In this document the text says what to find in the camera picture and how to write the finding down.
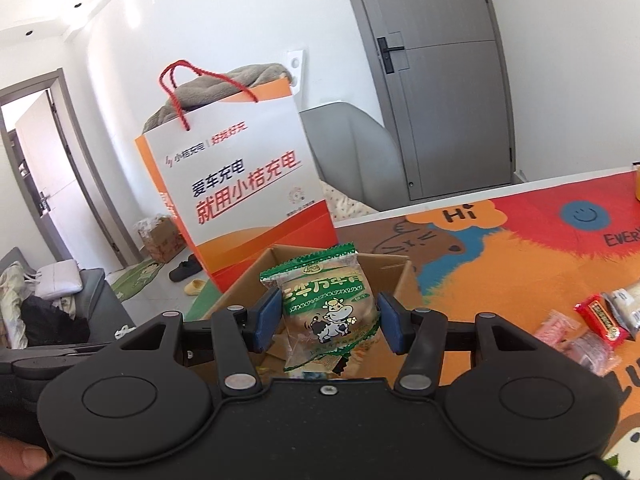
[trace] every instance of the yellow slipper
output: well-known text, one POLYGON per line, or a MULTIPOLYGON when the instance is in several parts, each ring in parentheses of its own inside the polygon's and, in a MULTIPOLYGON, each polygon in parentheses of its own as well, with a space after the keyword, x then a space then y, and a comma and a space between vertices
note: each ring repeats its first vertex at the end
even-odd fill
POLYGON ((184 286, 184 293, 187 296, 197 296, 207 284, 204 280, 191 280, 184 286))

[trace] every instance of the hand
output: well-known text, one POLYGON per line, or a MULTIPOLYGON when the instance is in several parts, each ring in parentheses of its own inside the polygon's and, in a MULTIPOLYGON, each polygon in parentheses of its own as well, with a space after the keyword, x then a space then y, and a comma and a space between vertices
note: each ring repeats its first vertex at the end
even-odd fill
POLYGON ((0 436, 0 468, 16 478, 28 478, 47 465, 47 452, 41 447, 0 436))

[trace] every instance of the gray plush blanket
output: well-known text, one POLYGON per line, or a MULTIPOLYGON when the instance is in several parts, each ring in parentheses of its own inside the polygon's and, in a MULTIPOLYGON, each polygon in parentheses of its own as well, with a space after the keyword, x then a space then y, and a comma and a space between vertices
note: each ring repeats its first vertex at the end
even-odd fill
MULTIPOLYGON (((280 63, 241 66, 231 72, 227 72, 225 75, 249 88, 283 77, 286 77, 291 82, 291 74, 280 63)), ((210 75, 201 75, 192 81, 179 85, 174 92, 182 105, 182 109, 189 112, 237 94, 240 90, 222 79, 217 79, 210 75)), ((167 99, 164 105, 148 118, 142 133, 148 132, 176 116, 171 100, 167 99)))

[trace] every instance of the doorway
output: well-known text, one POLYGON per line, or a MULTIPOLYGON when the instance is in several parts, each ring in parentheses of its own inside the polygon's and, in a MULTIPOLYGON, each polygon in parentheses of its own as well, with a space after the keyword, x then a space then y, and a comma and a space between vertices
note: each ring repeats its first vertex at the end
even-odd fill
POLYGON ((513 121, 489 0, 351 0, 411 200, 511 183, 513 121))
POLYGON ((141 257, 74 123, 62 69, 0 91, 2 142, 51 253, 109 273, 141 257))

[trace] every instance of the fingernail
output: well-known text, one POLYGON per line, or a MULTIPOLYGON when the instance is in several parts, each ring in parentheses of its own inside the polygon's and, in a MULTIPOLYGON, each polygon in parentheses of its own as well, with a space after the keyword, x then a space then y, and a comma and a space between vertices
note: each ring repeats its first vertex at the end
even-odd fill
POLYGON ((22 464, 29 471, 39 471, 47 465, 47 452, 41 447, 27 447, 22 450, 22 464))

